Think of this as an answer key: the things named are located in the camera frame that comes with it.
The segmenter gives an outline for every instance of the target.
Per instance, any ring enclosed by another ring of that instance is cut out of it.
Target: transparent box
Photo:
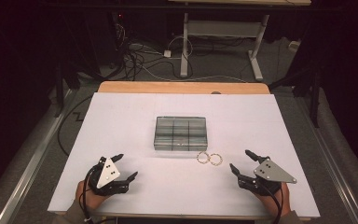
[[[208,147],[206,119],[157,117],[155,150],[205,151]]]

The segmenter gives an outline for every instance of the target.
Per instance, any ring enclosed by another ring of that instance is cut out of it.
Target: bracelet
[[[219,157],[219,158],[220,158],[220,161],[219,161],[218,163],[212,162],[212,161],[211,161],[211,157],[212,157],[212,156],[217,156],[217,157]],[[210,162],[212,165],[214,165],[214,166],[218,166],[218,165],[222,164],[223,158],[222,158],[222,156],[220,156],[219,154],[213,153],[213,154],[211,154],[211,156],[210,156],[209,162]]]
[[[206,160],[206,161],[200,161],[200,154],[205,154],[206,157],[207,157],[207,160]],[[208,153],[206,153],[206,151],[201,151],[201,152],[199,153],[199,155],[197,155],[197,161],[198,161],[199,163],[201,163],[201,164],[206,164],[206,163],[208,163],[208,161],[209,161],[210,159],[211,159],[211,157],[209,156]]]

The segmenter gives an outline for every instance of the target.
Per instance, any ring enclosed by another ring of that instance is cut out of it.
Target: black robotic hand
[[[269,157],[257,156],[250,150],[245,150],[245,153],[252,160],[258,161],[260,165],[255,169],[255,178],[241,175],[237,167],[232,163],[229,165],[231,172],[238,178],[240,188],[248,189],[262,196],[269,196],[274,195],[281,188],[282,182],[296,183],[292,176],[271,161]]]
[[[115,177],[119,176],[114,162],[119,161],[121,158],[123,158],[123,154],[116,155],[112,158],[101,157],[98,164],[91,168],[89,187],[95,194],[108,196],[126,193],[129,190],[130,182],[135,179],[138,172],[133,173],[126,180],[114,180]]]

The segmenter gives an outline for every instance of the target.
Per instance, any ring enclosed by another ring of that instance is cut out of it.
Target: person
[[[63,216],[57,216],[54,218],[52,224],[80,224],[85,223],[84,214],[78,202],[78,199],[81,197],[83,193],[84,181],[80,181],[77,185],[76,189],[76,199],[72,203],[71,207]],[[283,202],[281,219],[279,224],[301,224],[302,221],[298,218],[296,211],[292,211],[290,207],[290,195],[289,188],[286,183],[282,183],[281,190],[278,190],[275,193],[275,197],[279,203]],[[255,194],[260,202],[264,205],[267,211],[273,216],[276,217],[278,215],[278,208],[274,200],[269,196],[261,196]],[[106,199],[110,196],[100,196],[96,195],[92,192],[92,190],[86,191],[86,206],[89,209],[89,212],[92,214]]]

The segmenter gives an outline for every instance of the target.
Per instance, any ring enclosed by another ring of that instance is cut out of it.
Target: desk
[[[212,91],[222,94],[210,94]],[[91,166],[101,156],[123,153],[117,162],[122,177],[135,171],[139,174],[126,194],[113,196],[99,208],[99,215],[266,218],[262,204],[251,192],[238,187],[229,168],[233,163],[244,175],[254,176],[258,163],[244,153],[251,149],[270,156],[297,179],[297,184],[289,186],[291,205],[297,213],[303,218],[318,217],[279,107],[268,93],[267,86],[260,83],[103,83],[91,101],[48,210],[65,212],[74,199],[77,182]],[[157,116],[205,117],[207,151],[219,153],[223,163],[200,164],[197,152],[155,151]]]
[[[241,5],[264,5],[264,6],[308,6],[310,0],[170,0],[173,2],[191,3],[219,3],[219,4],[241,4]],[[183,49],[181,61],[181,77],[187,77],[188,51],[187,42],[189,35],[215,35],[255,37],[255,47],[248,51],[249,60],[257,81],[263,80],[260,67],[257,62],[257,52],[266,31],[269,15],[264,15],[261,22],[234,22],[234,21],[190,21],[188,13],[185,13],[183,31]]]

